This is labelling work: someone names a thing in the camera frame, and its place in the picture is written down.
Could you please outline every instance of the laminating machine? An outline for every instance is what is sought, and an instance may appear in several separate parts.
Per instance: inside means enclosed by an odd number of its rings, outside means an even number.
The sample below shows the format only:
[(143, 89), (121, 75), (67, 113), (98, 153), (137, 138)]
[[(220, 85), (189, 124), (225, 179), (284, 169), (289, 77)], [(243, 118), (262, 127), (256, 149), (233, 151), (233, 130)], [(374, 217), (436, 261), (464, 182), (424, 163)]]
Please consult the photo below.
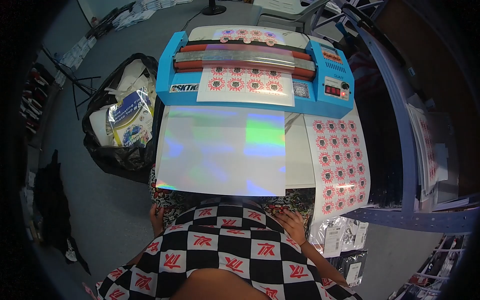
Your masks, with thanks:
[[(204, 68), (291, 73), (294, 106), (197, 102)], [(342, 51), (325, 40), (257, 26), (206, 26), (176, 32), (163, 51), (156, 93), (165, 105), (234, 106), (342, 118), (353, 109), (354, 78)]]

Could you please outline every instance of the patterned fabric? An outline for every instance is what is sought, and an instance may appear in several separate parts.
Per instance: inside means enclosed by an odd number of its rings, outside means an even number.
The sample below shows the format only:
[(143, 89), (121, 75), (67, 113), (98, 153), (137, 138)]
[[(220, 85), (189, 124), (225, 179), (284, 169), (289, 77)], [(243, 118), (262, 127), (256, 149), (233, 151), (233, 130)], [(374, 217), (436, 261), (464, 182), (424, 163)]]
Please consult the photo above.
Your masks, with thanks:
[(360, 299), (320, 278), (300, 246), (255, 202), (202, 202), (146, 248), (97, 283), (98, 299), (168, 299), (197, 269), (230, 271), (271, 299)]
[[(182, 212), (198, 205), (201, 201), (220, 197), (219, 195), (200, 194), (193, 192), (172, 191), (155, 187), (155, 165), (150, 171), (150, 194), (152, 202), (158, 207), (164, 207), (163, 224), (166, 227), (171, 224)], [(288, 189), (285, 197), (243, 197), (258, 203), (267, 213), (283, 213), (283, 209), (297, 210), (305, 221), (305, 232), (308, 236), (309, 222), (313, 212), (315, 201), (315, 188)]]

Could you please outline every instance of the laminating film package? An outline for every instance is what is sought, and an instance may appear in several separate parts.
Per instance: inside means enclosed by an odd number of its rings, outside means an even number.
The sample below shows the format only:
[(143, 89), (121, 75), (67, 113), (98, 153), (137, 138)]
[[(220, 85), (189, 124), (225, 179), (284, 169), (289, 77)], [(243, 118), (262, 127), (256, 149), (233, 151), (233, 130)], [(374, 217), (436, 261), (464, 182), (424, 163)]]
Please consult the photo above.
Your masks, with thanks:
[(323, 255), (323, 257), (336, 257), (342, 251), (342, 242), (345, 236), (347, 218), (337, 216), (321, 220), (310, 225), (308, 242)]

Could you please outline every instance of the black garbage bag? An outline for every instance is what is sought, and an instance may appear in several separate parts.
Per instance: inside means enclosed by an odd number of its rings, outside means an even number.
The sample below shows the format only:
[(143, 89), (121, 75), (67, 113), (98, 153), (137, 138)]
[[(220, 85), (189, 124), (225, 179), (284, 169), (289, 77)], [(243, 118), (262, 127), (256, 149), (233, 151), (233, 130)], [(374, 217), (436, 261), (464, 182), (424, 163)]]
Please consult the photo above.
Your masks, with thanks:
[(88, 110), (82, 119), (82, 129), (85, 133), (84, 146), (87, 148), (90, 156), (95, 163), (105, 172), (117, 175), (126, 179), (148, 184), (149, 172), (155, 162), (156, 142), (158, 140), (158, 132), (162, 121), (163, 110), (165, 105), (157, 96), (155, 100), (154, 121), (152, 139), (148, 141), (145, 147), (112, 147), (101, 146), (90, 124), (90, 115), (99, 110), (101, 107), (109, 104), (117, 103), (115, 96), (108, 94), (105, 88), (116, 89), (123, 70), (132, 61), (140, 59), (146, 69), (143, 73), (146, 77), (154, 76), (158, 69), (158, 62), (151, 56), (142, 53), (135, 53), (127, 58), (116, 68), (102, 83), (98, 91), (92, 95)]

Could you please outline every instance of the white paper sheet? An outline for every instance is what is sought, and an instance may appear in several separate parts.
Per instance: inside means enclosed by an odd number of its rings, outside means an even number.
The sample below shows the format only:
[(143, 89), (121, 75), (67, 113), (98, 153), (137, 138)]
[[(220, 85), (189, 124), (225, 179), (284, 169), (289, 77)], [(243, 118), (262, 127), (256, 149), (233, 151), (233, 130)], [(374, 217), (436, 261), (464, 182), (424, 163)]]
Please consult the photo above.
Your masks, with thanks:
[(295, 106), (292, 75), (261, 69), (204, 68), (197, 101)]
[(315, 221), (367, 205), (370, 168), (357, 107), (342, 119), (305, 115), (315, 173)]
[(284, 118), (283, 111), (274, 110), (171, 106), (157, 153), (161, 159), (156, 186), (221, 195), (284, 196)]

